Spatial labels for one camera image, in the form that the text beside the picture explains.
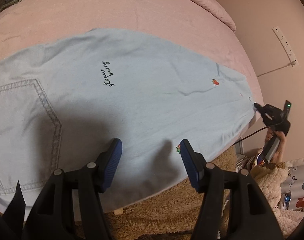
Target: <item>person's hand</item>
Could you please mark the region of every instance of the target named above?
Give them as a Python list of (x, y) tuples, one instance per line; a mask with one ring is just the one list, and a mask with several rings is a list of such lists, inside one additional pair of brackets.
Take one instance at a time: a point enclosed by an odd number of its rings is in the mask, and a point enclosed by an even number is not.
[(265, 143), (268, 142), (269, 140), (271, 140), (271, 138), (273, 137), (273, 135), (276, 134), (279, 139), (279, 147), (277, 148), (275, 154), (273, 155), (272, 159), (271, 159), (271, 163), (279, 163), (283, 161), (283, 155), (284, 155), (284, 151), (285, 151), (285, 146), (286, 146), (286, 136), (283, 132), (278, 132), (275, 131), (273, 132), (271, 128), (269, 128), (267, 130), (267, 134), (265, 137)]

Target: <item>strawberry embroidery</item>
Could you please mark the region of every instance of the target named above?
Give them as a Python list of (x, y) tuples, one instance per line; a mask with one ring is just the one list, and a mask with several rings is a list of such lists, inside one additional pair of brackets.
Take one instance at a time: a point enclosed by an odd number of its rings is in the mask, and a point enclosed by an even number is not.
[(216, 81), (215, 79), (213, 79), (213, 78), (212, 78), (212, 82), (213, 82), (214, 85), (217, 85), (217, 86), (220, 84), (219, 82), (217, 82), (217, 81)]
[(176, 152), (179, 153), (179, 154), (181, 154), (181, 148), (180, 147), (181, 147), (180, 144), (176, 147)]

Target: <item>power strip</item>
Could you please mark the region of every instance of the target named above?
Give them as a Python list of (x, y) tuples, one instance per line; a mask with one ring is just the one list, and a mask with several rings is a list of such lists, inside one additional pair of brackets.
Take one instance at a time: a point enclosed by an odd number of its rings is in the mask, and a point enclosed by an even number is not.
[(286, 52), (290, 62), (293, 63), (292, 66), (294, 66), (294, 65), (297, 66), (298, 61), (296, 59), (296, 56), (293, 52), (291, 45), (288, 43), (287, 39), (285, 38), (283, 32), (280, 30), (280, 28), (278, 26), (272, 28), (272, 30), (274, 31), (276, 36), (279, 38), (279, 41), (281, 42), (283, 48), (285, 49), (285, 52)]

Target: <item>denim pocket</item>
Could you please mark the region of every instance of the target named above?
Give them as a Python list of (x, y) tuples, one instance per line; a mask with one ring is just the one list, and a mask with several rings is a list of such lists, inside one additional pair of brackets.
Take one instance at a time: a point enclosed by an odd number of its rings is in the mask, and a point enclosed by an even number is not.
[(0, 194), (40, 188), (57, 168), (62, 124), (37, 79), (0, 87)]

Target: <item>pink bed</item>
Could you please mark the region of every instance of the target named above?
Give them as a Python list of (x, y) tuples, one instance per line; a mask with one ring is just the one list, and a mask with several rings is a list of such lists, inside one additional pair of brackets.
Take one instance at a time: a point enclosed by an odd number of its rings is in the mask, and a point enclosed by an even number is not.
[(23, 0), (0, 13), (0, 60), (93, 28), (137, 30), (209, 57), (245, 75), (254, 100), (263, 104), (234, 23), (214, 0)]

